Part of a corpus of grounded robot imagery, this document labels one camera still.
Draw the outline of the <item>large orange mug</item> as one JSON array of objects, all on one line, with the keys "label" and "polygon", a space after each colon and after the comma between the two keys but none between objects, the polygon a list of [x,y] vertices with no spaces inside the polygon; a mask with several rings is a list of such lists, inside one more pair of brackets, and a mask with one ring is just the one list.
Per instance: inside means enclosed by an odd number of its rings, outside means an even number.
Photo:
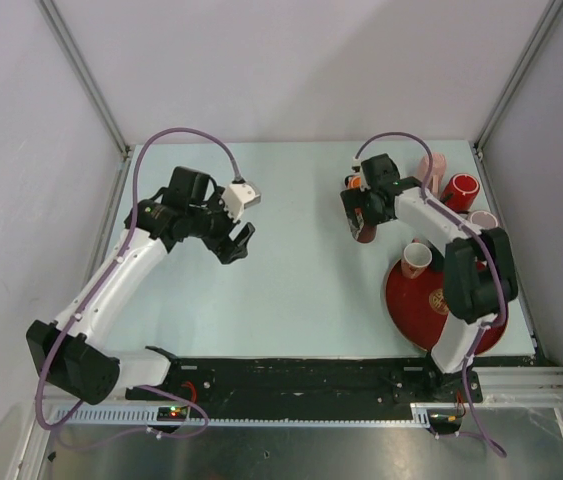
[{"label": "large orange mug", "polygon": [[359,174],[351,174],[344,179],[344,187],[346,190],[359,190],[361,186],[362,180]]}]

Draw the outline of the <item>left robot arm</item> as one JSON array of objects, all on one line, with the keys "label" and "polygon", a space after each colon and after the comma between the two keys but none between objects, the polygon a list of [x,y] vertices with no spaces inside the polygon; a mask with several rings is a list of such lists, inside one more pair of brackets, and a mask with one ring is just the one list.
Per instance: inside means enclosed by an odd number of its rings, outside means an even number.
[{"label": "left robot arm", "polygon": [[170,183],[132,208],[119,242],[72,304],[49,323],[36,320],[26,333],[38,373],[80,401],[97,405],[113,391],[148,385],[162,399],[175,397],[183,376],[172,354],[158,347],[108,353],[114,321],[147,275],[187,238],[200,239],[221,264],[247,256],[255,232],[240,219],[258,204],[251,183],[225,187],[208,174],[174,169]]}]

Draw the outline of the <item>brown patterned mug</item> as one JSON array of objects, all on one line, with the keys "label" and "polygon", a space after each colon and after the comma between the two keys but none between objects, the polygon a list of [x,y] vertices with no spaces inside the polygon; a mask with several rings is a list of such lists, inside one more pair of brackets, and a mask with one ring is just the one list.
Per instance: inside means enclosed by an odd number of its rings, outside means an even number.
[{"label": "brown patterned mug", "polygon": [[352,219],[349,221],[353,238],[362,244],[371,243],[376,237],[377,227],[368,225],[360,209],[355,209]]}]

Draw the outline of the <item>salmon pink printed mug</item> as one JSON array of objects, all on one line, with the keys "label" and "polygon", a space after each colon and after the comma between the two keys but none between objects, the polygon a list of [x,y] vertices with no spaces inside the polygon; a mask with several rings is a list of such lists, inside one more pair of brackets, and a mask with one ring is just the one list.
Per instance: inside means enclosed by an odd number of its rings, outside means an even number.
[{"label": "salmon pink printed mug", "polygon": [[432,262],[432,251],[421,242],[408,244],[402,252],[401,273],[406,279],[419,277]]}]

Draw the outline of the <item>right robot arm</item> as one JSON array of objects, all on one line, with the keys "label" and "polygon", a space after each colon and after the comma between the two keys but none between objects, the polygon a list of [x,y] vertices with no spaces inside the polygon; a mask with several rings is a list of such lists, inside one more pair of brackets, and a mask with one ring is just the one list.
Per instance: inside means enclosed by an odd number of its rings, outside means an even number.
[{"label": "right robot arm", "polygon": [[355,238],[366,227],[399,220],[443,255],[443,295],[449,314],[429,353],[425,393],[447,400],[459,388],[458,373],[469,368],[485,330],[508,317],[518,296],[509,237],[500,227],[483,229],[452,211],[414,177],[400,176],[386,154],[352,163],[358,184],[340,193]]}]

